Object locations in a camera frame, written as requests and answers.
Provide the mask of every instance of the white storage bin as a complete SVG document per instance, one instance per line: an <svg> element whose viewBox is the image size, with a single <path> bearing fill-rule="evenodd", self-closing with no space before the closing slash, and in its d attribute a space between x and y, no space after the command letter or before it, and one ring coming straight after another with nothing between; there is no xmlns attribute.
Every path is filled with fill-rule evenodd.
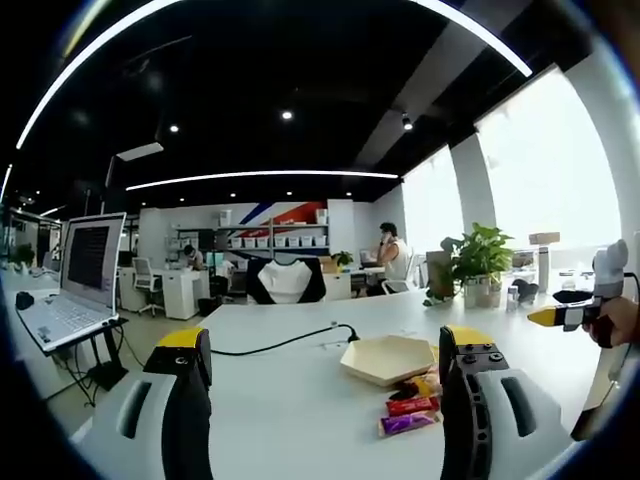
<svg viewBox="0 0 640 480"><path fill-rule="evenodd" d="M231 210L220 210L220 226L228 227L231 225Z"/></svg>
<svg viewBox="0 0 640 480"><path fill-rule="evenodd" d="M329 214L326 208L319 208L316 210L316 223L318 225L326 225Z"/></svg>

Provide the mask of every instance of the computer mouse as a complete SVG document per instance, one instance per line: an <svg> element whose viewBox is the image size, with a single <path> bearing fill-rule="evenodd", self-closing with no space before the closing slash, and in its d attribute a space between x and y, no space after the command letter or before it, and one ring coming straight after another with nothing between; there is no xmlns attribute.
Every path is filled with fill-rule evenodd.
<svg viewBox="0 0 640 480"><path fill-rule="evenodd" d="M16 295L16 308L26 310L33 305L33 296L28 292L18 292Z"/></svg>

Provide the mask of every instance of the black ceiling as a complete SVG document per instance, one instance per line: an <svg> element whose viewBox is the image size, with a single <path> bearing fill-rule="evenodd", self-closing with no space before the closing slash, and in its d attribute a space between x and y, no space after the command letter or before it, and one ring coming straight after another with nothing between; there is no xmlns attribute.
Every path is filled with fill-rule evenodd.
<svg viewBox="0 0 640 480"><path fill-rule="evenodd" d="M72 56L143 3L111 2ZM448 3L460 7L464 2ZM39 190L30 211L70 204L68 215L81 213L83 205L74 182L92 182L93 191L100 190L112 155L153 141L165 151L118 161L113 171L115 198L130 212L142 202L166 207L313 200L344 197L347 191L356 200L378 198L397 182L294 176L121 190L211 173L356 168L358 152L380 118L397 108L394 99L448 23L400 0L180 2L91 57L16 151L12 145L63 65L56 60L59 40L77 8L56 6L50 18L57 26L34 32L32 44L25 46L28 58L20 59L15 136L4 160L15 165L12 205L19 205L18 195L36 197ZM534 1L500 36L534 72L554 62L570 66L587 52L545 2ZM434 102L445 115L414 119L414 131L371 169L406 173L445 142L468 135L478 116L526 80L486 48ZM294 113L292 121L282 121L283 109ZM169 131L172 124L179 126L178 133ZM286 197L286 191L293 196Z"/></svg>

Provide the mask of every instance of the red snack wrapper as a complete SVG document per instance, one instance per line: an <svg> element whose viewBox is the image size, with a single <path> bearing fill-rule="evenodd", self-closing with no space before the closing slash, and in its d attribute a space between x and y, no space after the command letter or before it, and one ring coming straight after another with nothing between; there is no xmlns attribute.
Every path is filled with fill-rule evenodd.
<svg viewBox="0 0 640 480"><path fill-rule="evenodd" d="M399 417L381 418L378 423L378 432L381 437L388 437L416 428L426 427L439 422L436 412L415 412Z"/></svg>
<svg viewBox="0 0 640 480"><path fill-rule="evenodd" d="M417 397L407 400L390 400L387 402L387 411L390 417L397 417L398 415L406 415L423 410L436 411L439 408L440 404L436 397Z"/></svg>

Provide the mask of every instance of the laptop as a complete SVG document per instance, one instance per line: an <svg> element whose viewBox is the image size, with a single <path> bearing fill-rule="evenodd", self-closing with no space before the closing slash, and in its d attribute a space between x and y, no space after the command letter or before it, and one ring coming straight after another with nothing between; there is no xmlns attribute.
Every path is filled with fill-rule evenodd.
<svg viewBox="0 0 640 480"><path fill-rule="evenodd" d="M116 320L116 264L124 213L70 220L60 293L18 314L43 352L66 345Z"/></svg>

